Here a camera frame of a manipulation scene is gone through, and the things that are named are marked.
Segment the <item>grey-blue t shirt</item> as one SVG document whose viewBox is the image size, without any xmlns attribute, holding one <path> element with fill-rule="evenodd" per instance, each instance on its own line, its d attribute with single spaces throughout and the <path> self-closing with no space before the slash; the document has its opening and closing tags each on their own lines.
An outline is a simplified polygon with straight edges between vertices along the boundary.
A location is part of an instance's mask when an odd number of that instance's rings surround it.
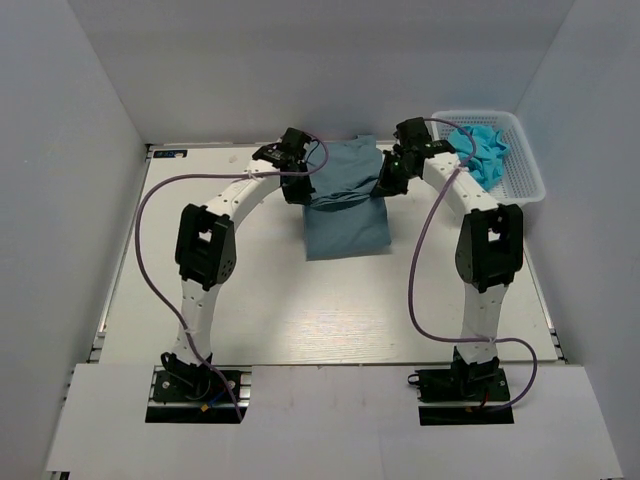
<svg viewBox="0 0 640 480">
<path fill-rule="evenodd" d="M 315 189 L 304 207 L 306 259 L 328 260 L 377 254 L 391 245 L 385 200 L 371 192 L 382 167 L 382 152 L 373 135 L 330 142 L 307 157 Z"/>
</svg>

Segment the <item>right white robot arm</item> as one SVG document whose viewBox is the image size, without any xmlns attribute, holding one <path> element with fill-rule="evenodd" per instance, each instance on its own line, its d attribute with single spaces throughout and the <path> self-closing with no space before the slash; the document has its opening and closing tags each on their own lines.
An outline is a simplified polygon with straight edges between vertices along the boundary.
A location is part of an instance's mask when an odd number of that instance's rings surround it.
<svg viewBox="0 0 640 480">
<path fill-rule="evenodd" d="M 470 153 L 461 160 L 448 141 L 433 139 L 426 119 L 416 117 L 399 123 L 394 138 L 393 147 L 383 152 L 383 165 L 371 195 L 406 194 L 409 181 L 414 178 L 438 191 L 412 256 L 408 311 L 421 335 L 454 346 L 454 360 L 463 366 L 451 374 L 452 388 L 459 396 L 472 399 L 488 385 L 483 368 L 498 365 L 502 303 L 523 266 L 523 213 L 518 205 L 500 203 L 481 187 L 467 168 L 474 155 Z M 458 338 L 428 333 L 420 327 L 415 312 L 414 287 L 420 250 L 436 210 L 443 203 L 461 220 L 454 255 L 465 292 Z"/>
</svg>

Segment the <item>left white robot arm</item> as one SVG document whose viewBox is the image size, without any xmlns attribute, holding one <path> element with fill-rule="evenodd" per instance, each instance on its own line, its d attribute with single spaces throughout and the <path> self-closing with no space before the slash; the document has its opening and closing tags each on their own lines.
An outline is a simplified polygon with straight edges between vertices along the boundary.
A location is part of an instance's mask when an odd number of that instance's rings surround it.
<svg viewBox="0 0 640 480">
<path fill-rule="evenodd" d="M 179 330 L 171 354 L 187 365 L 177 387 L 199 399 L 211 387 L 211 374 L 201 368 L 212 360 L 211 325 L 221 285 L 233 273 L 237 255 L 235 234 L 261 201 L 281 190 L 287 203 L 307 205 L 314 189 L 308 176 L 307 149 L 315 140 L 288 128 L 274 144 L 260 147 L 237 180 L 204 205 L 187 205 L 181 214 L 175 260 L 182 281 Z"/>
</svg>

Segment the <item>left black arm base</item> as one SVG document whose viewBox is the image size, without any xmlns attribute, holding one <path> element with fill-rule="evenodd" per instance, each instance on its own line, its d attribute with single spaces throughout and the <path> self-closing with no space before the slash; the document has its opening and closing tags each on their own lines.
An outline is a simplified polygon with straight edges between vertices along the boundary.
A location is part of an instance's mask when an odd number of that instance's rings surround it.
<svg viewBox="0 0 640 480">
<path fill-rule="evenodd" d="M 251 372 L 186 364 L 174 353 L 154 368 L 147 424 L 238 425 L 249 406 Z"/>
</svg>

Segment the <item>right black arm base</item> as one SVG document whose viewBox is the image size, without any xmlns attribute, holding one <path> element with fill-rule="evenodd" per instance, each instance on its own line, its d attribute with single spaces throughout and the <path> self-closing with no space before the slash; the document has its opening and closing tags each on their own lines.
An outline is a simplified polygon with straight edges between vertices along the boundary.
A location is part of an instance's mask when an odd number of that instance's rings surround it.
<svg viewBox="0 0 640 480">
<path fill-rule="evenodd" d="M 496 358 L 466 364 L 457 356 L 447 368 L 414 371 L 407 383 L 417 389 L 419 424 L 423 427 L 514 422 L 506 374 Z"/>
</svg>

